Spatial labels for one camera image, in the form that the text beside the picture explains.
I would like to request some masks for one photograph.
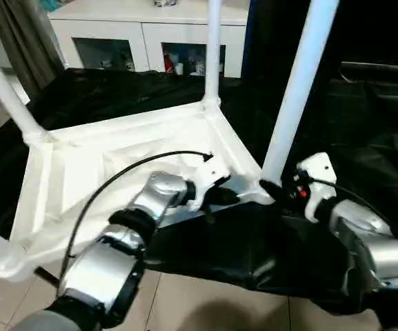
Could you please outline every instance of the tile floor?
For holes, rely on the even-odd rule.
[[[46,267],[57,274],[56,263]],[[0,280],[0,331],[53,300],[39,278]],[[250,292],[236,286],[147,271],[125,322],[115,331],[377,331],[372,312],[333,317],[305,299]]]

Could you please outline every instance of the gray curtain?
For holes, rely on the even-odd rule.
[[[0,37],[14,73],[32,99],[63,66],[31,5],[26,0],[0,0]]]

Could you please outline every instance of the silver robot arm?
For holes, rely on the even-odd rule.
[[[328,155],[318,153],[299,163],[283,187],[267,181],[261,185],[278,202],[303,212],[338,238],[359,275],[363,306],[375,311],[384,330],[398,330],[398,238],[362,198],[350,191],[360,203],[337,197],[341,187],[336,180]]]
[[[99,238],[78,255],[53,304],[11,330],[95,331],[122,323],[144,273],[143,252],[167,209],[197,200],[201,205],[207,189],[229,175],[223,168],[211,168],[212,179],[205,187],[203,170],[196,183],[166,172],[152,173],[140,193],[115,212]]]

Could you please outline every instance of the white cabinet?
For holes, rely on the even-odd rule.
[[[249,2],[222,3],[226,77],[240,77]],[[154,6],[154,0],[75,0],[49,18],[68,67],[164,72],[169,57],[184,74],[203,72],[208,0],[179,0],[167,8]]]

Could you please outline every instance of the white pole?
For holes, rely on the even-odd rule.
[[[281,185],[290,147],[323,55],[339,0],[312,0],[261,177]]]
[[[24,141],[46,136],[46,131],[34,120],[27,107],[8,83],[0,69],[0,102],[21,129]]]
[[[209,0],[208,5],[208,44],[206,45],[206,80],[204,100],[217,100],[219,103],[221,0]]]

